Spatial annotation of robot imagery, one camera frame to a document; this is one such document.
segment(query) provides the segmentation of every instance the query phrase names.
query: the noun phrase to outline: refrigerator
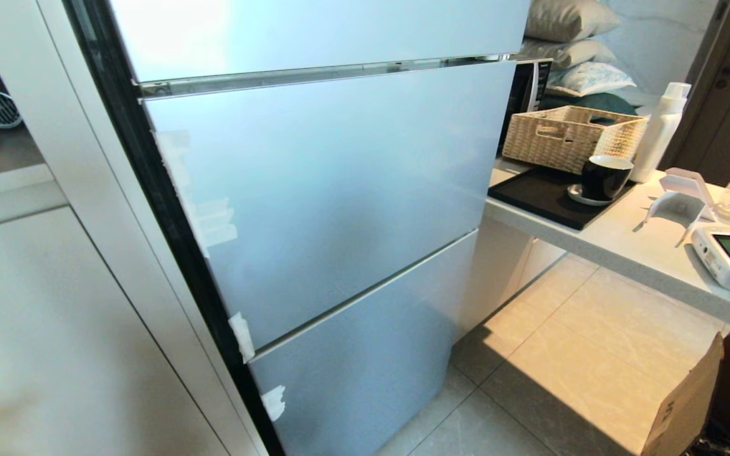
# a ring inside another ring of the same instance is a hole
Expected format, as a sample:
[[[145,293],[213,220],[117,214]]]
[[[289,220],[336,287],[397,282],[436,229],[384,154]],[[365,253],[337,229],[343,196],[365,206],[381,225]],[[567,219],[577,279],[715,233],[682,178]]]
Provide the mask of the refrigerator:
[[[527,0],[103,4],[267,448],[372,454],[442,386]]]

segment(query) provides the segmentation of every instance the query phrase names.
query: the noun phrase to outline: black tray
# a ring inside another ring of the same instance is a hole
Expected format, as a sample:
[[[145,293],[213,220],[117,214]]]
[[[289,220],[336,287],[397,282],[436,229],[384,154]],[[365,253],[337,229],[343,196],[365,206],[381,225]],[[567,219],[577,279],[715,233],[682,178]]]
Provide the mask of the black tray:
[[[536,167],[489,187],[489,196],[581,231],[635,187],[635,182],[628,181],[610,205],[594,207],[568,197],[568,187],[579,181],[577,174]]]

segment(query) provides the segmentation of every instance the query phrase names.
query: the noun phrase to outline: microwave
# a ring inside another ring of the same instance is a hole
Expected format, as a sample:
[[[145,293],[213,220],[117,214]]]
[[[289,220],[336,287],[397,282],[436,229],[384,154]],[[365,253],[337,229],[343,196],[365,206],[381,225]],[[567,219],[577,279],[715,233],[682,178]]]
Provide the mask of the microwave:
[[[506,115],[501,128],[501,140],[497,144],[497,155],[503,151],[503,142],[512,115],[527,113],[539,109],[539,101],[545,93],[545,84],[548,83],[548,74],[551,73],[552,58],[531,58],[516,55],[511,58],[516,61],[515,77],[512,80],[512,90],[509,94],[509,104],[506,106]]]

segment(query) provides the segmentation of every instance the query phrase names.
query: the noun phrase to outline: saucer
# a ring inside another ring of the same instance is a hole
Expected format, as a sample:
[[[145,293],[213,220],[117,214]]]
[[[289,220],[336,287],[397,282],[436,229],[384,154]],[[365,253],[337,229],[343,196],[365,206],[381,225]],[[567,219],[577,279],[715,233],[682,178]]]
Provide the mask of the saucer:
[[[588,206],[606,206],[612,203],[612,201],[599,201],[596,199],[587,199],[582,197],[582,184],[574,184],[568,187],[568,196],[571,200],[576,201],[577,203],[582,203],[583,205]]]

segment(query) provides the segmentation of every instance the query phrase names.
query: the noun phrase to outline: cardboard box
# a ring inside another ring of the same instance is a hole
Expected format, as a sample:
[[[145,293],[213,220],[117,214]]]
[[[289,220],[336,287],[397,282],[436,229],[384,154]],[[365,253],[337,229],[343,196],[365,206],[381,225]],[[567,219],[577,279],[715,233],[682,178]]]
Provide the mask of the cardboard box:
[[[730,334],[718,334],[689,375],[661,403],[641,456],[680,456],[710,416],[730,427]]]

